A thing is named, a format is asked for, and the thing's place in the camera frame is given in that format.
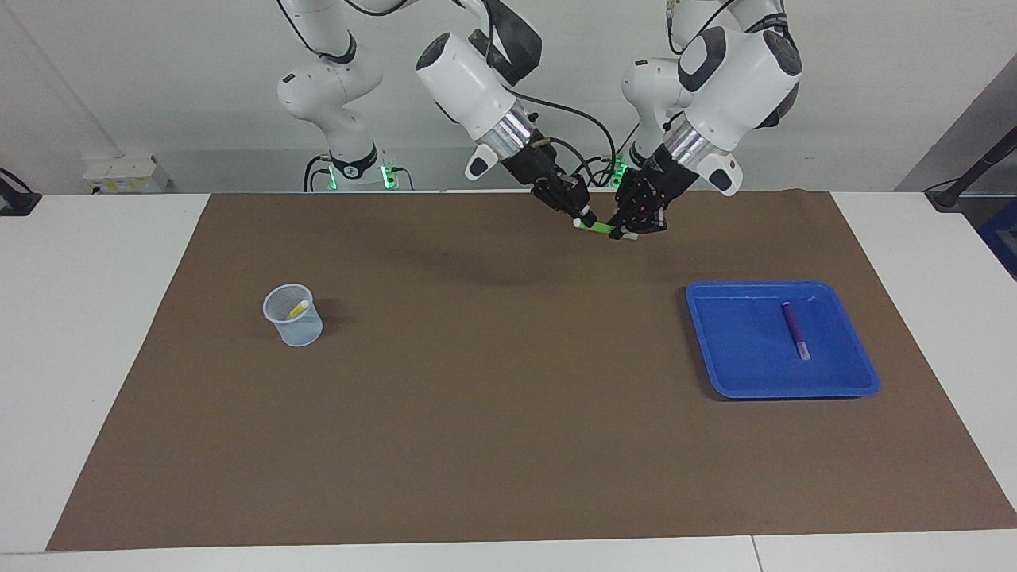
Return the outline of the white wall power strip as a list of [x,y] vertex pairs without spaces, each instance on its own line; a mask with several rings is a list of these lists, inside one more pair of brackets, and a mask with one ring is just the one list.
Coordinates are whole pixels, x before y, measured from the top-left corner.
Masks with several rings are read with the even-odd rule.
[[81,180],[89,193],[164,193],[171,181],[149,155],[88,160]]

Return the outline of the black stand pole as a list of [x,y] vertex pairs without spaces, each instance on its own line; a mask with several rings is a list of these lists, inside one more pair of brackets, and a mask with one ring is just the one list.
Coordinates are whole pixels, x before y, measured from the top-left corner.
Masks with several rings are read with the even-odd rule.
[[1015,149],[1017,149],[1017,124],[1014,124],[973,166],[969,167],[960,176],[942,181],[940,184],[931,185],[928,189],[923,189],[922,194],[936,211],[940,211],[941,213],[959,213],[960,207],[958,203],[963,193],[977,179],[984,176],[989,169],[1009,157]]

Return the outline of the translucent plastic cup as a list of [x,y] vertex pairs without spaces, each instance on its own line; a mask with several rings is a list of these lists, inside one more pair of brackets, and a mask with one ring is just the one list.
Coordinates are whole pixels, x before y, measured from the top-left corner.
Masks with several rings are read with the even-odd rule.
[[[291,308],[301,300],[310,300],[310,308],[300,319],[288,321]],[[276,328],[280,340],[290,347],[305,347],[315,342],[323,333],[323,319],[315,306],[315,297],[302,284],[277,286],[266,294],[261,305],[262,314]]]

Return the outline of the black table clamp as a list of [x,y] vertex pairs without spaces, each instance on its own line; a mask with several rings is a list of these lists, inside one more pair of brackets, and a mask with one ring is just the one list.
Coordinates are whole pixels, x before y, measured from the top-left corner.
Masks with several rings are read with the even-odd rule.
[[10,170],[0,168],[0,217],[29,216],[41,201],[29,185]]

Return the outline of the blue plastic tray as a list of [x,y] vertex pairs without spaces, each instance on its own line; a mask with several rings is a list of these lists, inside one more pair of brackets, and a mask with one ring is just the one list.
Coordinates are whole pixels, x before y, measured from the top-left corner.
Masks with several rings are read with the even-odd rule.
[[[806,337],[802,361],[781,311]],[[698,281],[686,289],[710,384],[733,400],[851,399],[880,391],[868,349],[839,295],[821,281]]]

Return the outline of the green pen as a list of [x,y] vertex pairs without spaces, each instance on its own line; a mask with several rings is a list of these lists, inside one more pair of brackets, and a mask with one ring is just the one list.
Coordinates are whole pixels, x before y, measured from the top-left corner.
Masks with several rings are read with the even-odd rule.
[[640,237],[639,234],[629,232],[627,230],[625,230],[624,227],[620,229],[618,227],[603,222],[585,224],[585,222],[582,221],[580,218],[574,218],[573,225],[574,228],[577,228],[578,230],[584,230],[587,232],[606,236],[607,238],[613,240],[629,240],[629,242],[635,242]]

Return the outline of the blue object beside table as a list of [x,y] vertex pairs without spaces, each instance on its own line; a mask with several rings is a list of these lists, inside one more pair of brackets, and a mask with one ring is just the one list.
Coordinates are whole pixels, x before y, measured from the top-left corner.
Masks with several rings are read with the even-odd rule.
[[1017,281],[1017,198],[976,228],[988,249]]

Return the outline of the purple pen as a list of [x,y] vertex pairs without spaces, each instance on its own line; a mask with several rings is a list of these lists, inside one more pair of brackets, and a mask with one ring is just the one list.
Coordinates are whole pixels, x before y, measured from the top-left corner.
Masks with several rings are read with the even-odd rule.
[[783,301],[781,304],[781,311],[785,319],[786,326],[788,328],[789,334],[791,334],[791,339],[793,344],[795,344],[795,350],[798,351],[798,356],[802,361],[810,361],[811,354],[806,341],[804,337],[802,326],[800,326],[798,314],[795,314],[795,308],[790,300]]

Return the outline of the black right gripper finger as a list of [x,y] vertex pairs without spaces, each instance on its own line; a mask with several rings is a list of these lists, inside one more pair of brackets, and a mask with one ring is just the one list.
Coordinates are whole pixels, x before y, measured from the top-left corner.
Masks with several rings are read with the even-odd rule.
[[587,224],[586,186],[545,186],[544,202],[553,210],[566,213],[571,220],[580,218]]
[[593,227],[598,218],[590,207],[590,193],[585,179],[560,179],[564,211],[577,227]]

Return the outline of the brown table mat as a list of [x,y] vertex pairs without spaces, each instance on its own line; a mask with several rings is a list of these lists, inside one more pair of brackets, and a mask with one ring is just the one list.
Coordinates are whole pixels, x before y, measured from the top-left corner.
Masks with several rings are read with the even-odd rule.
[[[880,377],[710,388],[698,281],[818,280]],[[323,333],[290,347],[277,286]],[[691,192],[611,242],[522,193],[215,195],[52,551],[1017,528],[831,195]]]

